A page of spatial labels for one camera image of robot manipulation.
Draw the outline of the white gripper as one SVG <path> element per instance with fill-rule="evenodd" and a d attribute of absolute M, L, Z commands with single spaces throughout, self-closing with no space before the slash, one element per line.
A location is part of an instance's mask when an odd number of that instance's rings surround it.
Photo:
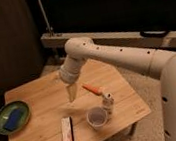
<path fill-rule="evenodd" d="M 62 64 L 59 70 L 59 77 L 65 84 L 69 84 L 66 87 L 68 91 L 69 101 L 73 102 L 76 98 L 77 84 L 75 82 L 80 76 L 80 69 L 85 64 L 85 59 L 75 59 L 70 56 L 66 56 L 65 62 Z"/>

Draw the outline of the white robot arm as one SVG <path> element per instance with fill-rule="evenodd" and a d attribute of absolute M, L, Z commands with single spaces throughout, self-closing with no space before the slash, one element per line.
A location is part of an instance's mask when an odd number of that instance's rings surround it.
<path fill-rule="evenodd" d="M 81 68 L 89 59 L 98 60 L 142 73 L 160 80 L 165 141 L 176 141 L 176 51 L 104 46 L 91 38 L 70 38 L 65 43 L 66 59 L 60 78 L 67 84 L 78 80 Z"/>

